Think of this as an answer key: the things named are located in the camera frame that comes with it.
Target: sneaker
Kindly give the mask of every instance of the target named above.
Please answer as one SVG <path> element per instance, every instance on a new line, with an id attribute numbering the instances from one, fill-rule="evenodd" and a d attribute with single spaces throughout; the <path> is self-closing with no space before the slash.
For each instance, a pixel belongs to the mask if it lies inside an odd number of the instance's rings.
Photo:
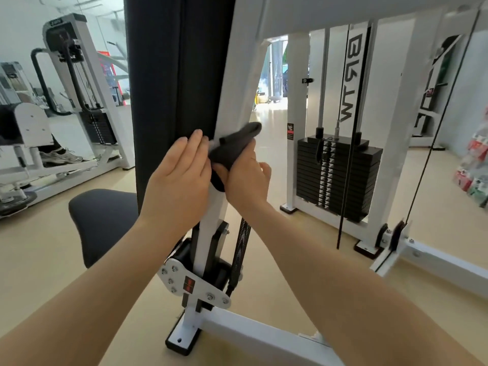
<path id="1" fill-rule="evenodd" d="M 59 154 L 59 151 L 65 150 L 63 154 Z M 54 164 L 74 164 L 81 163 L 83 157 L 74 155 L 69 149 L 54 150 L 50 153 L 39 152 L 42 163 L 54 163 Z"/>

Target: black spring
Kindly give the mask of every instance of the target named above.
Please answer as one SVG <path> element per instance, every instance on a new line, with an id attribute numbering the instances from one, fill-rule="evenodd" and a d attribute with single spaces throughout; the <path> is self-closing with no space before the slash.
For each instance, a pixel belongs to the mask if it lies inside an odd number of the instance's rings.
<path id="1" fill-rule="evenodd" d="M 244 254 L 246 253 L 247 242 L 251 234 L 251 226 L 243 218 L 241 219 L 241 227 L 239 227 L 239 234 L 237 235 L 236 250 L 234 251 L 234 259 L 232 260 L 232 268 L 230 271 L 229 284 L 227 285 L 227 295 L 231 295 L 239 282 L 241 276 L 242 262 L 244 261 Z"/>

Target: black seat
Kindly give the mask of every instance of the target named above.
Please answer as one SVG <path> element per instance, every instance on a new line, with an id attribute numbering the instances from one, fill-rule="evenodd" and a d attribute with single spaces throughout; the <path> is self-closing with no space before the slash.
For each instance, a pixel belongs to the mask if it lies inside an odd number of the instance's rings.
<path id="1" fill-rule="evenodd" d="M 69 213 L 82 240 L 83 262 L 95 264 L 134 225 L 136 193 L 95 189 L 71 199 Z"/>

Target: person's left hand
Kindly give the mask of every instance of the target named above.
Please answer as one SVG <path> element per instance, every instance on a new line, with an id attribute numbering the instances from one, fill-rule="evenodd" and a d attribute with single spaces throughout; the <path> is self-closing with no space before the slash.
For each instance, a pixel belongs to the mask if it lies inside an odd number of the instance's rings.
<path id="1" fill-rule="evenodd" d="M 203 217 L 211 175 L 208 137 L 176 140 L 149 179 L 139 224 L 176 242 Z"/>

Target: forearm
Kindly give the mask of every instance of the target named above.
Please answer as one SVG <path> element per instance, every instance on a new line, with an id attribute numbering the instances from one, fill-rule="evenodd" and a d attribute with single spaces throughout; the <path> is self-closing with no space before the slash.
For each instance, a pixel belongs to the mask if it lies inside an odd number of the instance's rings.
<path id="1" fill-rule="evenodd" d="M 176 243 L 157 239 L 136 224 L 93 267 L 0 339 L 2 364 L 98 364 Z"/>
<path id="2" fill-rule="evenodd" d="M 271 206 L 256 208 L 245 218 L 314 325 L 348 366 L 480 364 L 379 276 L 293 226 Z"/>

